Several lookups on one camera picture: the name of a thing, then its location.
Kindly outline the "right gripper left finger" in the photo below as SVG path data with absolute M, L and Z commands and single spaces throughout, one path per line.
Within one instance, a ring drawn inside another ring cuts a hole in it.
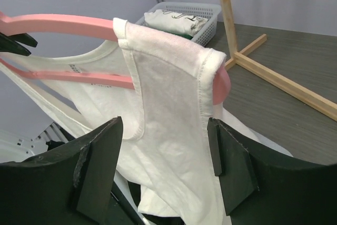
M 121 117 L 23 162 L 1 164 L 1 224 L 104 224 Z

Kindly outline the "black tank top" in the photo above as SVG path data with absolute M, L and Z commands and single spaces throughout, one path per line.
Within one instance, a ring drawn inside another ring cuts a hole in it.
M 48 224 L 183 224 L 180 217 L 157 217 L 141 214 L 140 185 L 128 182 L 116 165 L 121 139 L 95 139 L 86 143 L 84 138 L 68 143 L 55 142 L 53 149 L 41 153 L 49 162 L 67 159 L 78 154 L 73 172 L 73 193 L 66 205 L 70 211 L 51 218 Z

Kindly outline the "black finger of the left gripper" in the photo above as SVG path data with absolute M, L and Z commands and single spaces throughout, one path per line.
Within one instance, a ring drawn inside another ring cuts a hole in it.
M 11 36 L 0 33 L 0 37 L 1 52 L 14 53 L 22 56 L 30 56 L 31 52 L 22 44 L 30 47 L 36 47 L 38 45 L 38 42 L 27 33 Z

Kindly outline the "white tank top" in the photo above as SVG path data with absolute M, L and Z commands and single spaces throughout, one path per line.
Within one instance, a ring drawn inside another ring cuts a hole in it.
M 210 117 L 288 153 L 223 108 L 230 90 L 224 53 L 119 18 L 1 17 L 6 35 L 44 31 L 103 43 L 82 55 L 56 58 L 2 50 L 1 71 L 76 138 L 122 118 L 117 171 L 140 185 L 139 212 L 179 217 L 185 224 L 230 224 L 211 160 Z

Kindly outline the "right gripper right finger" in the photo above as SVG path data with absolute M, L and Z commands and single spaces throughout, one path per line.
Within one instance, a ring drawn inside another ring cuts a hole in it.
M 336 224 L 335 164 L 280 153 L 218 119 L 207 131 L 232 224 Z

